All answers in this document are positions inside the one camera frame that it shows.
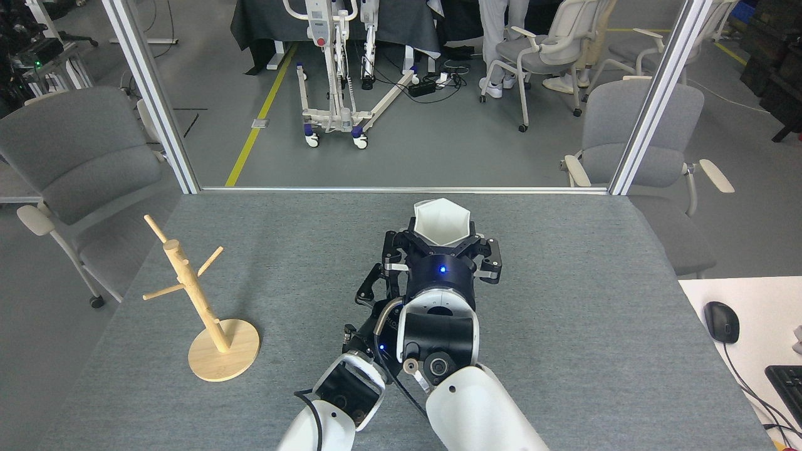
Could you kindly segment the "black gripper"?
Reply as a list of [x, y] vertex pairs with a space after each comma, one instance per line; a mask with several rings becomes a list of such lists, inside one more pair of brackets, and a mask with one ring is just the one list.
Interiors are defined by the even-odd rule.
[[[386, 299], [375, 302], [373, 285], [379, 279], [385, 282]], [[357, 350], [365, 353], [378, 362], [373, 354], [376, 346], [381, 351], [386, 362], [398, 362], [397, 337], [399, 313], [402, 308], [401, 299], [392, 299], [392, 278], [384, 273], [382, 263], [375, 263], [370, 272], [359, 286], [356, 294], [358, 305], [370, 306], [372, 311], [369, 317], [357, 328], [352, 324], [344, 325], [343, 352]], [[373, 330], [377, 323], [382, 322], [383, 328], [378, 335], [378, 345], [373, 343]]]
[[498, 241], [471, 235], [457, 246], [457, 257], [433, 254], [433, 248], [415, 233], [411, 217], [404, 231], [387, 231], [383, 244], [383, 273], [408, 271], [406, 297], [413, 299], [425, 289], [455, 289], [464, 299], [474, 297], [474, 277], [498, 284], [503, 267]]

